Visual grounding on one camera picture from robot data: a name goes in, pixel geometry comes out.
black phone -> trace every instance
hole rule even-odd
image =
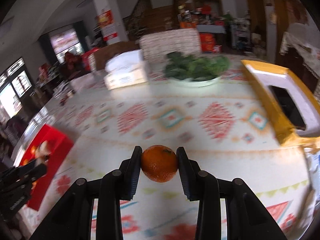
[[[287,90],[284,88],[276,86],[268,86],[274,97],[278,101],[279,105],[282,108],[285,116],[293,123],[297,130],[306,130],[306,124],[303,121],[303,118],[295,105],[294,101],[288,94]]]

curtain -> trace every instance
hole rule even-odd
[[[45,57],[49,63],[53,66],[57,61],[57,56],[52,48],[49,34],[43,34],[38,39],[40,46],[44,52]]]
[[[88,32],[87,32],[87,29],[84,26],[83,21],[75,22],[72,25],[73,25],[73,28],[76,31],[76,34],[78,36],[78,39],[79,39],[79,41],[81,43],[82,48],[84,49],[84,52],[89,51],[87,42],[85,40],[85,37],[88,36]]]

white bowl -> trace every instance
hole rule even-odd
[[[170,82],[174,85],[180,86],[180,87],[188,87],[188,88],[199,88],[199,87],[206,87],[213,85],[219,81],[220,76],[206,81],[188,81],[188,80],[180,80],[176,78],[168,78]]]

white column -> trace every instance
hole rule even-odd
[[[93,3],[95,5],[97,15],[100,15],[108,10],[111,10],[111,13],[113,15],[118,37],[108,40],[108,44],[113,44],[119,41],[128,41],[128,36],[126,34],[122,17],[120,15],[117,0],[93,0]]]

leafy greens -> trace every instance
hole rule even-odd
[[[165,76],[188,81],[206,81],[218,77],[229,68],[230,62],[225,56],[214,58],[183,56],[181,52],[167,54],[170,60],[165,67]]]

